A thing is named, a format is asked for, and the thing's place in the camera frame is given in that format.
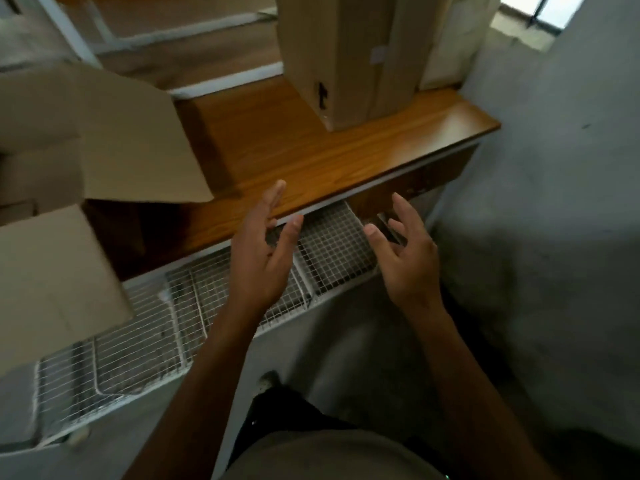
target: metal grid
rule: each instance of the metal grid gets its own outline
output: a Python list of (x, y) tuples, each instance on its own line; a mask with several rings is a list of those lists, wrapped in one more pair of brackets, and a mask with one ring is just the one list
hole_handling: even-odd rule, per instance
[(298, 252), (317, 295), (372, 271), (377, 263), (362, 224), (343, 201), (305, 218)]
[[(268, 234), (270, 244), (280, 230)], [(35, 401), (41, 445), (184, 375), (227, 300), (230, 258), (227, 247), (131, 288), (132, 322), (42, 359)], [(294, 263), (256, 335), (299, 315), (327, 291), (365, 279), (376, 261), (359, 220), (339, 202), (307, 216)]]

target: white sticker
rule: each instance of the white sticker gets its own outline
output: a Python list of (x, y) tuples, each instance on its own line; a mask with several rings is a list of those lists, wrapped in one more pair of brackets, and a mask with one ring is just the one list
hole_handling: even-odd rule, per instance
[(385, 61), (385, 56), (387, 55), (387, 46), (379, 45), (371, 49), (371, 56), (369, 57), (369, 64), (372, 66), (381, 64)]

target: foot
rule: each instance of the foot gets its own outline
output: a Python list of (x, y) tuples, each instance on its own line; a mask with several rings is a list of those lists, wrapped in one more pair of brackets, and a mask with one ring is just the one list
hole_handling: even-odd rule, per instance
[(278, 373), (276, 371), (268, 371), (260, 378), (260, 380), (258, 380), (258, 384), (253, 393), (253, 397), (261, 395), (263, 392), (267, 392), (272, 387), (281, 385), (282, 382), (280, 382), (280, 376), (278, 375)]

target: wooden drawer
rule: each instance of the wooden drawer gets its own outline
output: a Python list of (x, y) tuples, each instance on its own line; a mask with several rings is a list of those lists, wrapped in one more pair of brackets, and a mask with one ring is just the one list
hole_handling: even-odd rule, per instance
[(460, 176), (478, 145), (427, 163), (425, 166), (364, 190), (347, 199), (349, 206), (361, 219), (368, 219), (392, 209), (391, 194), (399, 193), (405, 199), (417, 197)]

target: hand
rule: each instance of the hand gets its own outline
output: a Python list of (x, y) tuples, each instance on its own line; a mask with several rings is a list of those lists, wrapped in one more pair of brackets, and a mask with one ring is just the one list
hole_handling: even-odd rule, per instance
[(278, 180), (244, 218), (231, 240), (231, 276), (227, 307), (232, 315), (259, 321), (287, 286), (303, 217), (294, 216), (282, 229), (274, 249), (264, 240), (276, 226), (269, 215), (287, 184)]
[(378, 258), (389, 297), (410, 321), (423, 317), (425, 313), (444, 313), (438, 247), (424, 228), (416, 209), (396, 193), (392, 200), (401, 222), (389, 219), (388, 224), (407, 239), (406, 246), (389, 242), (373, 224), (364, 226), (364, 233)]

